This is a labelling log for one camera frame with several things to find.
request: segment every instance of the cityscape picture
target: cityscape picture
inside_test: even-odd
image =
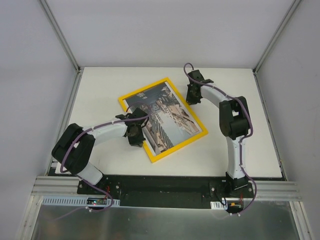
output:
[[[143,133],[154,156],[202,132],[166,81],[124,101],[131,111],[139,107],[151,115]]]

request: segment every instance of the yellow frame edge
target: yellow frame edge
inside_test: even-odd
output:
[[[138,90],[135,90],[131,93],[128,93],[126,95],[123,95],[121,97],[118,98],[118,101],[122,107],[122,109],[124,111],[127,110],[127,106],[125,105],[125,99],[130,98],[131,96],[134,96],[138,93],[141,93],[145,90],[148,90],[154,86],[157,86],[159,84],[168,82],[168,84],[170,85],[170,87],[173,89],[174,93],[178,96],[178,98],[180,99],[180,101],[183,103],[183,105],[185,106],[185,108],[189,111],[189,113],[191,114],[191,116],[194,118],[194,120],[196,121],[196,123],[199,125],[199,127],[202,129],[202,132],[198,133],[197,135],[190,137],[189,139],[179,143],[178,145],[169,148],[168,150],[158,154],[157,156],[154,156],[151,152],[151,150],[149,149],[148,145],[146,142],[143,143],[143,148],[146,151],[146,154],[148,155],[148,157],[150,158],[150,161],[152,163],[155,163],[156,161],[164,158],[165,156],[172,154],[173,152],[183,148],[184,146],[194,142],[195,140],[198,140],[200,138],[202,138],[203,136],[208,134],[208,130],[206,129],[206,127],[203,125],[203,123],[200,121],[200,119],[197,117],[197,115],[195,114],[195,112],[192,110],[192,108],[187,104],[187,102],[185,101],[184,97],[180,94],[180,92],[178,91],[178,89],[176,88],[176,86],[171,82],[171,80],[166,77],[164,79],[161,79],[159,81],[156,81],[154,83],[151,83],[147,86],[144,86],[142,88],[139,88]]]

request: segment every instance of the gray wall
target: gray wall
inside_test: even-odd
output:
[[[0,1],[0,239],[15,238],[75,72],[36,0]]]
[[[293,0],[47,0],[81,66],[253,68]]]
[[[320,239],[320,1],[304,0],[258,73],[284,169]]]

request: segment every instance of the framed picture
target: framed picture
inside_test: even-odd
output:
[[[142,130],[143,147],[153,163],[208,134],[168,77],[118,100],[124,111],[139,107],[151,115]]]

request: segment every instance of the white table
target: white table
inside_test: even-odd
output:
[[[232,96],[246,97],[254,134],[246,142],[246,169],[252,177],[282,176],[251,69],[200,68],[205,79]],[[123,112],[118,97],[169,77],[187,94],[188,78],[182,68],[86,67],[72,110],[70,124],[95,126]],[[219,110],[206,99],[191,106],[209,134],[151,163],[143,148],[132,147],[125,137],[100,144],[90,162],[104,174],[158,176],[224,176],[228,166],[227,141],[219,128]]]

